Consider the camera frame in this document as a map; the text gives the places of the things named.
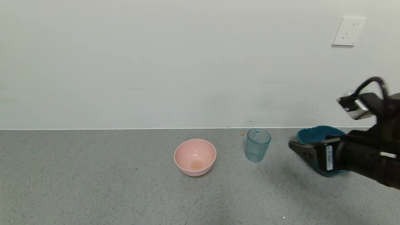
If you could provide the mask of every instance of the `black cable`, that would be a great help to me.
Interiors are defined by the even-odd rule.
[[[373,76],[371,78],[369,78],[368,80],[364,81],[354,92],[354,94],[352,94],[351,96],[354,98],[357,98],[358,95],[360,94],[360,91],[365,88],[368,84],[370,84],[371,82],[377,82],[379,84],[380,90],[382,91],[382,96],[383,96],[383,108],[384,108],[384,116],[387,115],[388,113],[388,100],[389,100],[389,96],[388,96],[388,90],[386,88],[386,84],[385,82],[382,80],[382,78],[378,77],[378,76]]]

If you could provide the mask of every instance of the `pink bowl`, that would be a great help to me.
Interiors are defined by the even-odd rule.
[[[180,144],[174,154],[176,165],[186,175],[198,177],[211,170],[217,158],[214,145],[203,139],[192,139]]]

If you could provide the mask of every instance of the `bowl rim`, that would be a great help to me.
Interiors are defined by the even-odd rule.
[[[214,160],[212,161],[212,163],[211,163],[208,167],[206,167],[206,168],[204,168],[204,169],[201,169],[201,170],[187,170],[187,169],[184,169],[184,168],[180,167],[180,165],[178,165],[178,163],[176,162],[175,155],[176,155],[176,151],[178,150],[178,148],[179,148],[181,145],[183,145],[184,143],[186,143],[186,142],[188,142],[188,141],[193,141],[193,140],[202,140],[202,141],[208,142],[208,143],[213,147],[214,152],[215,152],[215,157],[214,157]],[[175,149],[175,152],[174,152],[174,161],[175,161],[175,164],[176,164],[181,170],[184,170],[184,171],[187,171],[187,172],[201,172],[201,171],[203,171],[203,170],[206,170],[206,169],[208,169],[209,167],[212,167],[212,166],[214,165],[214,162],[215,162],[216,159],[217,159],[217,150],[215,149],[215,146],[214,146],[211,142],[209,142],[209,141],[207,141],[207,140],[204,140],[204,139],[200,139],[200,138],[190,139],[190,140],[187,140],[187,141],[182,142],[182,143]]]

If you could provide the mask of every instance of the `bowl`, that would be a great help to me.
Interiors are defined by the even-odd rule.
[[[211,170],[217,151],[214,145],[203,139],[191,139],[180,144],[174,154],[179,169],[186,175],[198,177]]]
[[[297,139],[303,144],[310,144],[316,141],[325,140],[327,135],[343,135],[345,132],[330,126],[316,126],[312,128],[304,128],[297,132]]]
[[[327,135],[340,136],[345,132],[330,126],[316,126],[312,128],[304,128],[297,132],[297,139],[303,144],[310,144],[312,142],[323,141]],[[320,170],[319,163],[317,161],[310,162],[310,166],[319,174],[326,177],[333,177],[341,173],[346,173],[348,170]]]

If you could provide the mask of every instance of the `clear blue cup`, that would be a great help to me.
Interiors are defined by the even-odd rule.
[[[271,135],[263,129],[251,129],[247,132],[246,158],[252,162],[260,162],[264,158]]]

